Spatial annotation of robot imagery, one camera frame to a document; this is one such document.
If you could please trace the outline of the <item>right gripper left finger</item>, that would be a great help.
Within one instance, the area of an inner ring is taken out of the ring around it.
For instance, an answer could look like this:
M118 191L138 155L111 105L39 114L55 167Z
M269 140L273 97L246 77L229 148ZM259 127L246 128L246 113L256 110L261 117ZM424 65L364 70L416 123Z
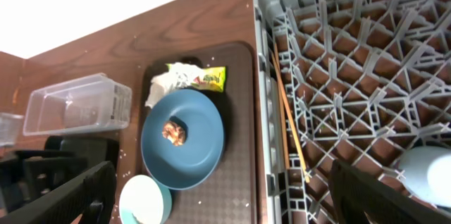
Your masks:
M108 223L115 204L116 170L103 161L55 190L1 218L1 224Z

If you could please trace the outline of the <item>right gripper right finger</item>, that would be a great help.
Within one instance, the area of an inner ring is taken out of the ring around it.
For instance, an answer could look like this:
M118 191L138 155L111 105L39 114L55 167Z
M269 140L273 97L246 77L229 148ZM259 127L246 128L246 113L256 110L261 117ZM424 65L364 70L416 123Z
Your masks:
M334 160L328 188L339 223L450 224L450 218L341 160Z

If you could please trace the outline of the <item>light blue cup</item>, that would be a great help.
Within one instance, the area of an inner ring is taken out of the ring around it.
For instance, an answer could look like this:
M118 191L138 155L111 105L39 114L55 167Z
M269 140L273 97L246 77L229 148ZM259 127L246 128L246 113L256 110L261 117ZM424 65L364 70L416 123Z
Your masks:
M414 196L436 206L450 208L450 150L416 147L403 153L398 169L404 187Z

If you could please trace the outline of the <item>dark blue plate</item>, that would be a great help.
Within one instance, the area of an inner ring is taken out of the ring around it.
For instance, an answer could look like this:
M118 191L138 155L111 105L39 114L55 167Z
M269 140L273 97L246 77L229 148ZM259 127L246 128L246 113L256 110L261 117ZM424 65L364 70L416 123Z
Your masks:
M163 137L163 125L173 121L186 131L185 143L175 146ZM182 89L165 96L146 117L141 150L150 175L169 189L196 187L214 172L225 146L223 121L203 93Z

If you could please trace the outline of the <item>brown food scrap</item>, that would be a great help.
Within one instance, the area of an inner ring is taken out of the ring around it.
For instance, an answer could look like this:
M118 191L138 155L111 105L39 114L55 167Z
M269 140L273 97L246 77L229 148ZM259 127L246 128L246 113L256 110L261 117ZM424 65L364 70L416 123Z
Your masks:
M176 147L184 145L186 140L186 131L177 123L172 121L166 121L164 123L162 135Z

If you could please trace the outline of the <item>yellow green snack wrapper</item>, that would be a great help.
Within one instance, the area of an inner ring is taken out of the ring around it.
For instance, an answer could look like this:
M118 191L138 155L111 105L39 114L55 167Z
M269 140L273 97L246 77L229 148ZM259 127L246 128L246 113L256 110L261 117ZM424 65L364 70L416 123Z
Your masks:
M177 88L194 87L199 90L223 92L226 67L200 68L186 63L168 63L168 72L175 77Z

